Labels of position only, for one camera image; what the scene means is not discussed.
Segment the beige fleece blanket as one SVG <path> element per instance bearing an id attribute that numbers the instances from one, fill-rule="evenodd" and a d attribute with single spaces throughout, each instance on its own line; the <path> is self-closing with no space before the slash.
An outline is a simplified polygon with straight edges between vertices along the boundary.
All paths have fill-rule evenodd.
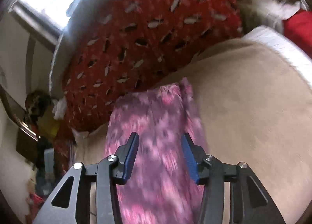
<path id="1" fill-rule="evenodd" d="M 311 87 L 273 49 L 248 40 L 219 44 L 156 88 L 186 78 L 207 142 L 225 163 L 247 162 L 286 223 L 311 209 Z M 106 123 L 75 133 L 76 160 L 104 158 Z"/>

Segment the purple floral shirt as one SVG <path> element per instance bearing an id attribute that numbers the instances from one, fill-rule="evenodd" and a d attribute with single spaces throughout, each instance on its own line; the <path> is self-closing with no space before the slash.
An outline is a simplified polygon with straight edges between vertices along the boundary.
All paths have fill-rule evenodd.
<path id="1" fill-rule="evenodd" d="M 117 188 L 124 223 L 196 223 L 203 187 L 190 178 L 181 137 L 207 148 L 192 85 L 178 83 L 117 100 L 110 116 L 104 154 L 114 154 L 132 132 L 139 148 L 131 178 Z"/>

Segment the yellow box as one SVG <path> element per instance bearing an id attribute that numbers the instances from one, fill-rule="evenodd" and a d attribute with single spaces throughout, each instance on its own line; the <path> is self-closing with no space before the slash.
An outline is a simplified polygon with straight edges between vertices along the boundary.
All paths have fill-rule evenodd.
<path id="1" fill-rule="evenodd" d="M 36 122 L 40 135 L 47 139 L 53 140 L 56 138 L 59 130 L 59 121 L 54 119 L 54 114 L 51 108 L 48 108 L 42 117 L 38 118 Z"/>

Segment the grey pillow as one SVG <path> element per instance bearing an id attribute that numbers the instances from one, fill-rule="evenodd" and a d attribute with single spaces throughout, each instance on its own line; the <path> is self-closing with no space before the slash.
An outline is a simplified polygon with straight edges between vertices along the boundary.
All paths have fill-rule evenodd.
<path id="1" fill-rule="evenodd" d="M 60 35 L 51 61 L 49 93 L 55 99 L 63 97 L 62 77 L 77 50 L 83 36 L 87 34 L 104 2 L 109 0 L 80 0 L 67 26 Z"/>

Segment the white plastic bag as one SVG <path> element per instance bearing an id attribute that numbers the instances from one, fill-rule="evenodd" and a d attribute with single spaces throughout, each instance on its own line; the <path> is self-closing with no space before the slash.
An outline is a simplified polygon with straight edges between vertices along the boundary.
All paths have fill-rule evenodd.
<path id="1" fill-rule="evenodd" d="M 65 112 L 67 110 L 67 101 L 65 96 L 59 100 L 53 99 L 52 103 L 53 103 L 52 109 L 53 118 L 55 120 L 63 120 Z"/>

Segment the red folded cloth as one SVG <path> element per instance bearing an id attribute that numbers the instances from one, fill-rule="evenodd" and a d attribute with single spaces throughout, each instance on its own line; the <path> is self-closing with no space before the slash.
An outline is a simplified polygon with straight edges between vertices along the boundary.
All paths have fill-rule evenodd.
<path id="1" fill-rule="evenodd" d="M 284 36 L 312 58 L 312 13 L 300 10 L 284 20 Z"/>

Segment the red patterned quilt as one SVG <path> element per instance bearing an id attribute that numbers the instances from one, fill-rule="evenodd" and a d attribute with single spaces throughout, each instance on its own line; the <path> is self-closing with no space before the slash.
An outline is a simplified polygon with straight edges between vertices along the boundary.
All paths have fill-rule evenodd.
<path id="1" fill-rule="evenodd" d="M 106 123 L 115 101 L 144 91 L 191 62 L 206 48 L 240 37 L 236 0 L 99 0 L 65 61 L 55 54 L 51 89 L 61 87 L 67 109 L 53 142 L 69 160 L 72 130 Z"/>

